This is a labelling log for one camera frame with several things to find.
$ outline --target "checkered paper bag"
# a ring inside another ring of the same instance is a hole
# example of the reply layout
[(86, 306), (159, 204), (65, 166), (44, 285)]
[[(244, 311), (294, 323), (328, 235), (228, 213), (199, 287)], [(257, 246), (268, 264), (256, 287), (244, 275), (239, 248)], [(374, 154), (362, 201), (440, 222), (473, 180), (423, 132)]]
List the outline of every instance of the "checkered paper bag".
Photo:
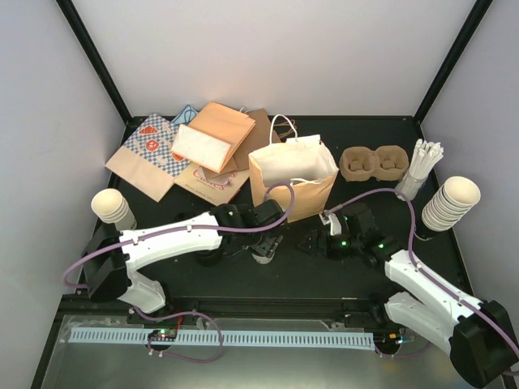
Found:
[(147, 118), (106, 163), (106, 167), (146, 195), (160, 201), (189, 160), (171, 153), (180, 124), (197, 112), (189, 105), (172, 122), (157, 114)]

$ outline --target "gray floor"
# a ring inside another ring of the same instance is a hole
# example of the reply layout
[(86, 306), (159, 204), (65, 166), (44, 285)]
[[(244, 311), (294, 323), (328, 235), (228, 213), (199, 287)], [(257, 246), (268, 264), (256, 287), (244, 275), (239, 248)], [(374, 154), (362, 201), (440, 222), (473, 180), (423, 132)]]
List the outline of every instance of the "gray floor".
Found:
[[(324, 328), (318, 323), (312, 325), (318, 331)], [(247, 327), (239, 323), (225, 327), (232, 329), (236, 326)], [(283, 327), (287, 327), (287, 323), (270, 322), (265, 329), (274, 327), (285, 330)], [(308, 330), (305, 324), (297, 329)], [(144, 346), (68, 344), (65, 339), (66, 328), (50, 362), (45, 389), (471, 387), (437, 348), (410, 360), (380, 359), (374, 353), (357, 350), (227, 348), (218, 361), (196, 365), (168, 357), (150, 357)], [(413, 352), (422, 345), (422, 340), (405, 344), (402, 352)], [(177, 347), (176, 351), (191, 357), (208, 357), (215, 350)], [(500, 383), (492, 386), (497, 387), (502, 386)]]

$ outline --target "black tabletop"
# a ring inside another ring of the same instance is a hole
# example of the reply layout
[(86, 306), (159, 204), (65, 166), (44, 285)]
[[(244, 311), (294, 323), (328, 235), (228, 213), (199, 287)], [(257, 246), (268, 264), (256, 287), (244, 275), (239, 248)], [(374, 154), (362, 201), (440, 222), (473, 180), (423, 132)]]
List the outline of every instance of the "black tabletop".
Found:
[[(412, 156), (419, 137), (419, 129), (409, 118), (295, 119), (300, 135), (321, 135), (337, 163), (343, 150), (352, 146), (375, 150), (378, 146), (396, 144)], [(135, 126), (129, 126), (125, 136), (134, 129)], [(198, 215), (212, 207), (212, 204), (178, 186), (174, 186), (156, 203), (123, 180), (113, 180), (112, 183), (126, 197), (139, 229), (172, 223), (179, 212)], [(395, 185), (395, 182), (378, 182), (374, 178), (367, 182), (346, 182), (338, 174), (326, 208), (367, 190)], [(431, 176), (413, 201), (417, 217), (436, 189), (435, 179)], [(406, 248), (410, 228), (406, 204), (392, 193), (375, 194), (363, 202), (372, 210), (380, 228), (396, 237)], [(249, 182), (232, 203), (251, 203)], [(215, 267), (204, 267), (195, 261), (193, 254), (185, 254), (154, 263), (141, 271), (145, 276), (167, 284), (172, 296), (184, 297), (364, 298), (391, 284), (384, 275), (367, 268), (359, 259), (317, 259), (296, 250), (295, 245), (302, 236), (318, 228), (322, 228), (318, 216), (286, 224), (282, 228), (284, 239), (276, 256), (267, 265), (258, 264), (248, 252), (243, 251), (224, 259)], [(428, 242), (415, 240), (414, 252), (446, 280), (470, 291), (452, 232), (440, 234)]]

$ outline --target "stack of paper cups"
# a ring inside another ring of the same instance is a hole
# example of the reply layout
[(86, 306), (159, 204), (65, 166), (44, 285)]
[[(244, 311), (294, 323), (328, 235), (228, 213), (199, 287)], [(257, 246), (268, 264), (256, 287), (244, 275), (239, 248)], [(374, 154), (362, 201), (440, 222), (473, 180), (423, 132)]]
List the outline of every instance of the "stack of paper cups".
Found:
[(105, 189), (96, 194), (91, 206), (102, 221), (114, 223), (118, 231), (137, 227), (137, 221), (127, 200), (116, 189)]
[(452, 228), (480, 199), (481, 192), (470, 179), (450, 177), (424, 207), (416, 235), (429, 239)]

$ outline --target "open paper bag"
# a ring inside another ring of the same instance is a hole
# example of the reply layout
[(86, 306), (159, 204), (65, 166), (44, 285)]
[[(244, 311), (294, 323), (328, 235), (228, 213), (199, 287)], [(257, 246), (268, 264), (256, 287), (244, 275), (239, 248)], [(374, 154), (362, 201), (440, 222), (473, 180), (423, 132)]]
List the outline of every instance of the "open paper bag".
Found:
[[(270, 127), (271, 142), (249, 154), (252, 202), (260, 205), (267, 189), (278, 182), (289, 182), (294, 188), (295, 205), (289, 214), (289, 222), (321, 213), (330, 195), (339, 168), (332, 153), (320, 141), (319, 135), (287, 139), (286, 143), (272, 143), (274, 122), (283, 115), (276, 115)], [(279, 186), (268, 194), (283, 208), (290, 204), (290, 191)]]

